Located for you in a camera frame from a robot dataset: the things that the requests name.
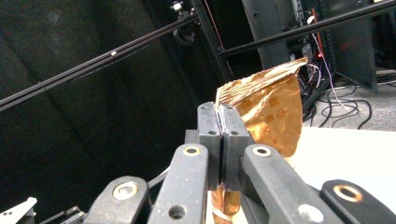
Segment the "cable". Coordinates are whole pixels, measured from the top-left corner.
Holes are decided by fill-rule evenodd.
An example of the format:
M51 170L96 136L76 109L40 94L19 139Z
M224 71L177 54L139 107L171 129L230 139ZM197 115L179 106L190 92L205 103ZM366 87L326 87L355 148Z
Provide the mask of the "cable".
M388 82L378 82L377 85L378 85L378 86L383 86L383 85L389 85L389 84L393 84L393 83L396 83L396 80L388 81ZM358 87L360 87L360 86L359 86L359 85L350 84L350 85L335 87L334 89L337 90L337 91L339 91L339 90L346 89L346 88L349 88L349 87L357 87L357 88L358 88Z
M160 175L157 175L154 177L152 180L148 182L148 188L152 189L153 187L157 186L161 182L163 182L166 178L166 175L168 174L169 167L166 168Z
M347 88L350 88L350 87L354 87L353 91L351 91L351 92L349 92L349 93L346 93L346 94L344 94L344 95L341 95L340 97L346 97L346 96L348 96L348 95L353 94L353 93L358 89L358 86L349 85L349 86L345 86L345 87L338 87L338 88L336 88L336 89L338 89L338 90L342 90L342 89L347 89ZM327 103L327 101L323 101L323 100L320 100L320 99L318 99L318 101L321 101L321 102L323 102L323 103Z
M219 34L218 26L215 24L215 20L213 19L212 12L210 12L209 4L206 2L206 0L204 2L206 5L207 13L209 14L210 20L212 20L213 27L215 28L216 35L218 36L219 43L220 43L221 47L224 48L223 43L221 41L220 34Z
M352 108L352 110L350 110L349 112L346 112L345 114L337 115L337 116L325 115L324 112L326 111L327 108L329 108L328 106L326 106L326 107L324 107L323 110L321 111L321 115L324 116L324 117L329 116L329 118L331 118L331 119L337 119L337 118L342 118L343 116L349 115L349 114L355 112L355 111L358 109L358 104L357 104L355 101L348 101L348 100L346 100L345 103L353 103L353 104L355 104L355 106L353 106L353 105L346 105L346 107L350 107L350 108Z
M314 111L312 112L311 121L309 122L309 127L312 127L312 123L314 122L314 116L317 114L317 106L313 105Z
M366 123L371 119L371 117L372 117L372 115L373 115L373 109L371 108L371 105L370 105L370 103L369 103L368 101L365 101L365 100L355 100L355 101L356 101L356 102L364 102L364 103L366 103L367 106L369 107L369 117L367 117L367 119L365 119L365 120L361 123L361 125L359 125L358 130L360 130L361 127L363 127L363 125L366 124Z
M325 120L323 120L323 122L319 125L319 128L323 127L326 122L329 120L330 116L332 115L332 101L330 101L330 97L329 97L330 92L327 93L327 102L329 103L329 114L326 117Z
M340 119L335 120L335 121L332 123L332 128L334 127L334 125L335 125L336 122L338 122L338 121L340 121L340 120L342 120L342 119L347 119L347 118L356 116L356 115L359 114L360 111L359 111L359 109L358 109L358 104L356 104L356 107L354 107L354 106L352 106L352 107L353 107L353 110L352 110L352 111L356 111L356 113L355 113L355 114L350 114L350 115L347 115L347 116L343 116L343 117L341 117Z
M307 66L312 66L312 67L314 67L314 74L315 74L315 72L316 71L318 71L318 73L319 73L319 77L318 77L318 83L317 83L317 86L316 86L316 88L319 86L319 84L320 84L320 81L321 81L321 72L320 72L320 69L316 66L316 65L314 65L314 64L307 64Z
M329 66L328 66L327 63L326 63L326 59L324 58L324 54L323 54L323 52L322 52L321 49L320 49L319 43L318 43L318 41L317 41L317 38L315 37L314 34L312 34L312 37L314 37L315 42L317 43L318 51L319 51L319 53L321 54L321 56L322 56L322 58L323 58L324 65L326 66L326 70L327 70L327 72L329 73L330 86L332 87L332 91L334 92L335 99L337 100L338 104L344 106L344 105L340 102L340 100L338 99L337 93L336 93L335 90L334 90L334 85L332 84L332 73L330 72Z
M309 107L308 111L309 111L309 114L308 114L308 113L304 113L304 115L303 115L303 121L307 121L307 120L311 119L313 116L315 116L315 114L316 114L316 107L315 107L315 105L311 105L311 106Z

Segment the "gray plastic part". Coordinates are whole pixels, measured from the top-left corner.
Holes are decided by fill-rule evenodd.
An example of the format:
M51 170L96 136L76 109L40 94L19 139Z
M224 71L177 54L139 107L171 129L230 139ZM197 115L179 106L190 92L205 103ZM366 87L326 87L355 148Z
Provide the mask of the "gray plastic part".
M134 182L137 192L129 199L115 198L113 191L123 183ZM144 205L148 205L149 188L145 180L139 177L123 176L111 181L96 198L84 223L135 223Z
M188 155L188 148L198 149L199 153ZM208 158L202 145L177 148L148 223L204 223Z
M255 147L266 153L259 156ZM269 223L343 223L275 149L251 145L242 164L268 211Z
M219 118L213 102L204 103L197 108L199 144L209 151L208 187L216 190L219 184L220 129Z

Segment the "circular hole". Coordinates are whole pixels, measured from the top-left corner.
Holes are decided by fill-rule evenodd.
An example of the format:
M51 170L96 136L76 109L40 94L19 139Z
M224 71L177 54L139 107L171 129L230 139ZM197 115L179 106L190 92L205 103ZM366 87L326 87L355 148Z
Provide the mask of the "circular hole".
M169 217L172 219L181 219L186 216L186 209L183 206L175 205L169 209Z
M187 156L197 156L201 153L201 150L198 147L186 147L183 149L183 153Z
M358 203L363 199L360 191L347 185L334 186L333 190L338 197L352 203Z
M262 148L260 148L260 149L257 149L257 151L258 151L259 153L261 153L261 154L265 154L265 153L267 153L267 150L265 150L265 149L262 149Z
M356 194L349 189L341 189L341 193L345 194L348 197L355 198Z
M192 153L196 153L196 152L197 152L197 149L196 149L196 148L188 148L186 151L187 151L188 153L192 154Z
M254 147L253 153L260 157L269 157L271 155L271 150L266 147Z

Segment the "electrical wire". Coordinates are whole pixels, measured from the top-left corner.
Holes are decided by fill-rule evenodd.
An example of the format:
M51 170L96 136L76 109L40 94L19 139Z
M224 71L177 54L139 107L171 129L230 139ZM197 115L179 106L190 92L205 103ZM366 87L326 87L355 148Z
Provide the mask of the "electrical wire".
M204 0L204 2L205 2L206 9L207 9L207 13L209 14L210 20L212 20L213 27L215 28L216 35L218 36L219 43L220 43L221 47L224 48L224 45L221 41L221 37L219 34L218 26L215 23L215 19L213 19L212 12L210 11L210 8L209 8L209 4L206 2L206 0Z
M168 174L168 171L169 171L169 167L166 168L160 175L157 175L152 180L150 180L148 182L148 188L152 189L155 186L157 186L158 184L160 184L161 182L163 182L166 178L166 175Z
M377 82L377 85L378 86L382 86L382 85L389 85L389 84L393 84L393 83L396 83L396 80ZM346 89L346 88L350 88L350 87L357 87L358 88L360 86L359 85L350 84L350 85L335 87L334 89L338 91L338 90L342 90L342 89Z
M321 81L321 72L320 72L320 69L316 66L316 65L314 65L314 64L307 64L307 66L312 66L313 68L314 68L314 74L316 73L316 72L318 72L319 73L319 77L318 77L318 83L317 83L317 86L316 86L316 88L319 86L319 84L320 84L320 81Z
M320 49L319 42L317 41L317 38L315 37L314 34L312 34L312 37L314 37L315 42L317 43L318 51L319 51L319 53L321 54L321 56L322 56L322 58L323 58L324 65L326 66L326 70L327 70L327 72L329 73L330 86L332 87L332 91L334 92L335 99L337 100L338 104L344 106L344 105L340 102L340 100L338 99L337 93L336 93L335 90L334 90L334 85L332 84L332 73L330 72L329 66L328 66L327 63L326 63L326 59L325 59L325 57L324 57L323 52L322 52L321 49Z
M313 105L313 112L311 116L311 121L309 122L309 127L312 127L312 123L314 122L314 116L317 114L317 106Z
M318 101L322 102L322 103L327 103L329 104L328 106L324 107L321 111L321 115L325 117L325 120L319 125L319 127L323 127L328 121L329 119L336 119L335 121L332 122L331 127L333 128L335 126L335 124L342 120L342 119L347 119L347 118L351 118L354 116L357 116L360 111L359 111L359 103L364 103L367 105L368 107L368 111L369 111L369 115L368 117L358 126L358 130L361 129L361 127L364 126L364 124L366 124L372 117L373 114L373 109L370 105L370 103L368 101L365 100L348 100L348 99L343 99L341 97L346 97L352 93L354 93L357 89L357 86L348 86L348 87L343 87L343 89L346 88L350 88L350 87L354 87L354 89L342 96L339 96L340 101L344 104L344 108L352 108L351 110L347 111L344 114L339 114L339 115L333 115L333 110L335 107L337 106L341 106L338 104L337 101L332 101L331 97L330 97L330 93L332 93L332 90L328 90L327 94L326 94L326 99L318 99Z

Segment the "copper foil wrapper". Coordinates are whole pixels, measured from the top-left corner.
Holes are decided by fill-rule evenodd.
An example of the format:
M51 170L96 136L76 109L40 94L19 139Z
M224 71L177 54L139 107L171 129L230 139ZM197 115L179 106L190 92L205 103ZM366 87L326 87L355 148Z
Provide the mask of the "copper foil wrapper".
M234 105L256 143L294 154L303 126L297 74L306 58L270 68L218 88L216 105Z
M213 218L216 224L233 223L235 215L240 207L240 193L237 191L225 191L223 186L218 186L212 191Z

